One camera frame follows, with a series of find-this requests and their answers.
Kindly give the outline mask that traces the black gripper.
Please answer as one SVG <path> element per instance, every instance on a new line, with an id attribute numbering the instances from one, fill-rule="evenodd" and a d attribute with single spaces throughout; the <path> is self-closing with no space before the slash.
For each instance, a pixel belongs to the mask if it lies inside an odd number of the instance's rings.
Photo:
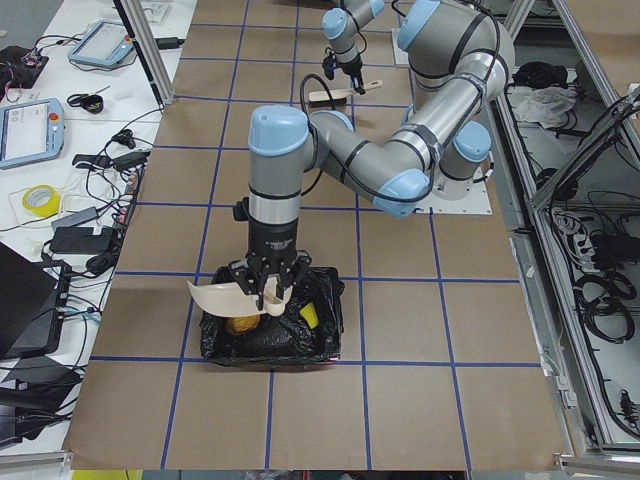
<path id="1" fill-rule="evenodd" d="M 248 250 L 242 260 L 229 264 L 232 278 L 247 295 L 257 295 L 256 306 L 264 307 L 264 289 L 268 278 L 275 275 L 276 298 L 289 301 L 292 286 L 298 284 L 308 270 L 311 257 L 296 247 L 298 220 L 286 224 L 262 223 L 248 218 Z"/>
<path id="2" fill-rule="evenodd" d="M 342 63 L 342 71 L 345 75 L 350 76 L 350 85 L 351 88 L 356 91 L 359 95 L 364 95 L 366 93 L 366 89 L 364 86 L 363 78 L 362 78 L 362 60 L 359 55 L 354 57 L 348 62 Z"/>

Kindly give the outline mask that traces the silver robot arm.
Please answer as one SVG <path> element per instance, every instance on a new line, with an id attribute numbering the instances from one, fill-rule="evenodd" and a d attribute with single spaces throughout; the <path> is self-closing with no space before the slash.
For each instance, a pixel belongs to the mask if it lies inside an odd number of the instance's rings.
<path id="1" fill-rule="evenodd" d="M 327 79 L 333 80 L 335 70 L 341 69 L 351 79 L 358 94 L 365 94 L 362 78 L 361 52 L 355 37 L 361 29 L 384 10 L 383 0 L 335 1 L 322 19 L 322 29 L 329 46 L 325 49 L 322 68 Z"/>
<path id="2" fill-rule="evenodd" d="M 248 225 L 246 256 L 230 266 L 246 314 L 278 314 L 306 273 L 296 246 L 303 176 L 317 169 L 404 218 L 429 195 L 462 198 L 491 149 L 476 114 L 498 97 L 515 63 L 505 26 L 472 1 L 418 1 L 397 38 L 414 85 L 411 109 L 382 145 L 337 111 L 269 105 L 251 116 L 249 194 L 234 216 Z"/>

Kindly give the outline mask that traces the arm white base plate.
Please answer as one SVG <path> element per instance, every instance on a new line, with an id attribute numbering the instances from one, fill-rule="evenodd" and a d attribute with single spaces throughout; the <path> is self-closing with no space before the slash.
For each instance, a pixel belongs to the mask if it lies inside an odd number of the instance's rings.
<path id="1" fill-rule="evenodd" d="M 394 62 L 397 67 L 409 67 L 409 57 L 406 51 L 404 51 L 399 44 L 399 28 L 391 29 L 392 36 L 392 47 L 393 47 L 393 55 Z"/>
<path id="2" fill-rule="evenodd" d="M 452 166 L 462 166 L 467 174 L 474 168 L 471 178 L 457 180 L 450 177 Z M 469 161 L 455 152 L 445 153 L 437 163 L 433 175 L 433 188 L 429 196 L 421 200 L 416 212 L 421 214 L 491 215 L 492 208 L 487 193 L 486 175 L 493 173 L 491 152 L 479 162 Z"/>

